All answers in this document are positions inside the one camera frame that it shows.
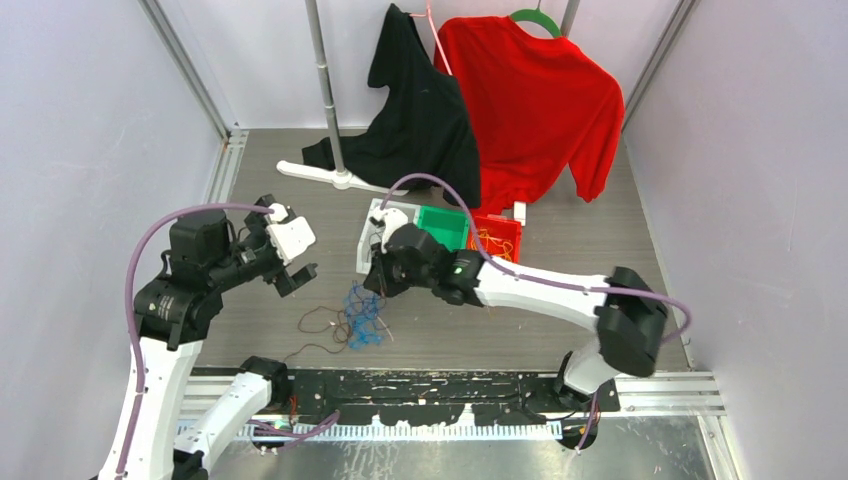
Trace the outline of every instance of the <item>brown wire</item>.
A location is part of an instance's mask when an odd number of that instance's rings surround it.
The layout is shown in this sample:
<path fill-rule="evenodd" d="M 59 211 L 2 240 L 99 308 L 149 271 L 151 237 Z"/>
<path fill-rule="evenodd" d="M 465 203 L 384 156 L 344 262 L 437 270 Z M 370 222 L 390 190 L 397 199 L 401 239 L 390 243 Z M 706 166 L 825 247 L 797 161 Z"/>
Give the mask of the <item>brown wire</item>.
<path fill-rule="evenodd" d="M 320 330 L 307 330 L 307 329 L 305 329 L 303 327 L 303 321 L 306 320 L 306 317 L 312 315 L 313 313 L 315 313 L 319 310 L 327 310 L 328 312 L 335 313 L 336 314 L 336 323 L 335 324 L 327 324 L 326 327 L 324 327 Z M 332 337 L 333 343 L 335 343 L 336 345 L 341 345 L 341 347 L 339 347 L 337 350 L 330 350 L 329 348 L 325 347 L 324 345 L 319 345 L 317 343 L 307 343 L 304 346 L 300 347 L 300 349 L 298 351 L 286 355 L 286 358 L 283 359 L 283 363 L 287 362 L 289 358 L 294 357 L 295 355 L 298 355 L 302 351 L 306 350 L 308 347 L 320 348 L 321 350 L 324 350 L 325 352 L 327 352 L 331 355 L 335 355 L 337 353 L 342 353 L 342 351 L 345 348 L 347 348 L 347 342 L 348 342 L 348 340 L 350 340 L 350 337 L 353 335 L 353 330 L 351 329 L 350 325 L 348 325 L 347 321 L 345 321 L 343 319 L 343 315 L 344 315 L 344 310 L 334 310 L 332 308 L 324 307 L 324 306 L 315 307 L 312 310 L 304 313 L 303 316 L 300 317 L 300 320 L 297 321 L 298 331 L 300 331 L 301 333 L 316 333 L 317 334 L 317 333 L 324 333 L 327 330 L 332 329 L 333 330 L 333 337 Z"/>

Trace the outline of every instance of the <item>red sweater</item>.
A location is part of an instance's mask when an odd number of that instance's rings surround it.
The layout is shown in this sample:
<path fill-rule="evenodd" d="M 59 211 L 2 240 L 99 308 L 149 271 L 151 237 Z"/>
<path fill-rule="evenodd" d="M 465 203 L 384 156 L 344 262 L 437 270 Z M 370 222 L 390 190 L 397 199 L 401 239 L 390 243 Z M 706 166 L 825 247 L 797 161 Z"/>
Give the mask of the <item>red sweater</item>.
<path fill-rule="evenodd" d="M 482 206 L 532 203 L 571 165 L 577 195 L 604 190 L 624 101 L 615 79 L 566 38 L 536 38 L 509 17 L 458 17 L 439 40 L 480 151 Z M 435 65 L 446 72 L 441 55 Z"/>

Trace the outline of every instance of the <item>blue tangled wire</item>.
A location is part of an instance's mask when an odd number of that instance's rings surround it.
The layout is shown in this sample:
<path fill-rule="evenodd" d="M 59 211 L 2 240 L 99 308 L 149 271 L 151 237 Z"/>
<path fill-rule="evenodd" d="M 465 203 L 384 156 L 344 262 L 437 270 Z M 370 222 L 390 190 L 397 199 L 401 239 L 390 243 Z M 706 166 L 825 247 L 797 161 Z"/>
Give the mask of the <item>blue tangled wire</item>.
<path fill-rule="evenodd" d="M 366 345 L 379 345 L 385 328 L 379 325 L 380 310 L 386 306 L 385 299 L 366 290 L 354 281 L 347 298 L 344 299 L 344 316 L 350 326 L 348 346 L 359 350 Z"/>

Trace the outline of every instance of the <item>sleeve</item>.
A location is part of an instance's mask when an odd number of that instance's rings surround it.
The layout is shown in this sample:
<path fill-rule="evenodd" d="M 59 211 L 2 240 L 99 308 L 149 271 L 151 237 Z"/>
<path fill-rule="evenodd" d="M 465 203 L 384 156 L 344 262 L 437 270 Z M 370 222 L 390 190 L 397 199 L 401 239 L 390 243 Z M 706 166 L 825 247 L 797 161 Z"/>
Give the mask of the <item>sleeve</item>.
<path fill-rule="evenodd" d="M 390 85 L 397 75 L 398 49 L 401 48 L 401 42 L 397 38 L 397 23 L 403 21 L 403 17 L 408 18 L 394 4 L 389 5 L 380 38 L 377 40 L 374 59 L 371 61 L 371 70 L 368 72 L 368 86 L 371 88 Z"/>
<path fill-rule="evenodd" d="M 618 83 L 614 83 L 607 100 L 590 125 L 594 125 L 584 137 L 584 145 L 571 161 L 569 167 L 577 184 L 577 196 L 586 202 L 598 198 L 604 191 L 607 176 L 615 160 L 624 121 L 624 100 Z"/>

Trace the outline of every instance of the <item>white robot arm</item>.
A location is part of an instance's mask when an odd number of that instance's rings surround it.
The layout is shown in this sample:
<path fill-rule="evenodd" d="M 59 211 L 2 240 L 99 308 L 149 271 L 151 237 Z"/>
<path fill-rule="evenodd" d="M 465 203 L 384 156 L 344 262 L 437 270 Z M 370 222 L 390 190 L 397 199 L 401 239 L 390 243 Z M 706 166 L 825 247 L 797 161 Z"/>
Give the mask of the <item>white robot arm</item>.
<path fill-rule="evenodd" d="M 385 230 L 381 243 L 372 246 L 372 267 L 365 280 L 369 290 L 394 296 L 412 286 L 425 287 L 450 304 L 520 308 L 596 332 L 595 340 L 569 352 L 560 367 L 558 389 L 569 403 L 585 405 L 619 373 L 653 374 L 667 308 L 649 299 L 597 291 L 650 290 L 632 270 L 617 267 L 612 275 L 569 275 L 497 258 L 487 261 L 476 250 L 448 252 L 397 209 L 378 207 L 370 218 Z"/>
<path fill-rule="evenodd" d="M 188 377 L 211 320 L 223 307 L 221 294 L 261 277 L 285 297 L 316 276 L 315 264 L 293 275 L 286 270 L 315 243 L 306 218 L 270 195 L 257 205 L 272 213 L 249 214 L 249 233 L 241 241 L 232 238 L 222 210 L 187 215 L 171 226 L 166 252 L 170 268 L 163 268 L 134 300 L 144 392 L 136 391 L 133 361 L 117 433 L 96 478 L 203 480 L 250 417 L 288 401 L 292 387 L 286 365 L 251 357 L 217 403 L 175 438 Z M 139 396 L 141 407 L 134 414 Z M 130 422 L 136 427 L 128 434 Z"/>

